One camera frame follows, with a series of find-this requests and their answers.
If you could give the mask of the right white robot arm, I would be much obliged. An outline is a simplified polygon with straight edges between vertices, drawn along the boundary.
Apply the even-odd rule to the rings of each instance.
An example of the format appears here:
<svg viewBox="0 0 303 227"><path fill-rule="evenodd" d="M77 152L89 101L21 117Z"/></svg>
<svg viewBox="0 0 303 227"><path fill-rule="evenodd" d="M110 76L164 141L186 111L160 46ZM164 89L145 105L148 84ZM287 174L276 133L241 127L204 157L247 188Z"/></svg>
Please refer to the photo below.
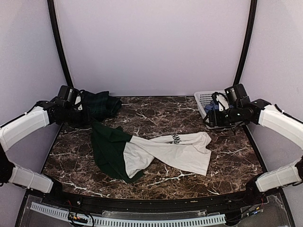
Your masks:
<svg viewBox="0 0 303 227"><path fill-rule="evenodd" d="M222 111L209 111L203 122L210 128L252 122L277 132L300 148L303 147L303 122L263 99ZM241 200L246 205L252 205L261 200L263 193L269 190L289 185L297 186L302 182L303 159L299 158L286 166L253 177L246 183Z"/></svg>

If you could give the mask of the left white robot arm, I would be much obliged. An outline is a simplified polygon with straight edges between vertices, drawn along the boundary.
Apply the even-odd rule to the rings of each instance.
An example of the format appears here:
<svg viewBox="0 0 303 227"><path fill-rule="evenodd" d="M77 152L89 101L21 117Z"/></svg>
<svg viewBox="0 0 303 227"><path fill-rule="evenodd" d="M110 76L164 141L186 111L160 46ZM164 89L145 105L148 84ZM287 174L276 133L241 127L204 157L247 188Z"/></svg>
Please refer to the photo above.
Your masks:
<svg viewBox="0 0 303 227"><path fill-rule="evenodd" d="M11 183L48 194L56 206L63 206L67 196L61 184L44 174L9 161L7 151L31 133L53 123L89 123L89 111L76 105L63 106L51 101L38 101L28 112L0 127L0 184Z"/></svg>

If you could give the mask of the white and green raglan shirt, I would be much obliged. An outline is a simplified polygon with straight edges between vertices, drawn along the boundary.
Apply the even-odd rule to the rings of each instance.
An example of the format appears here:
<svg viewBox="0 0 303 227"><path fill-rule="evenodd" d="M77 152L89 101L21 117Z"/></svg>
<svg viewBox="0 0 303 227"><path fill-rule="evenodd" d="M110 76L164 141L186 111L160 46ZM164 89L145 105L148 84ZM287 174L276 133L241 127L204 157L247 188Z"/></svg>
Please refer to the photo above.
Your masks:
<svg viewBox="0 0 303 227"><path fill-rule="evenodd" d="M186 172L205 176L211 151L206 132L174 134L153 139L130 135L121 127L110 128L94 122L91 143L98 168L108 176L127 183L143 176L154 159Z"/></svg>

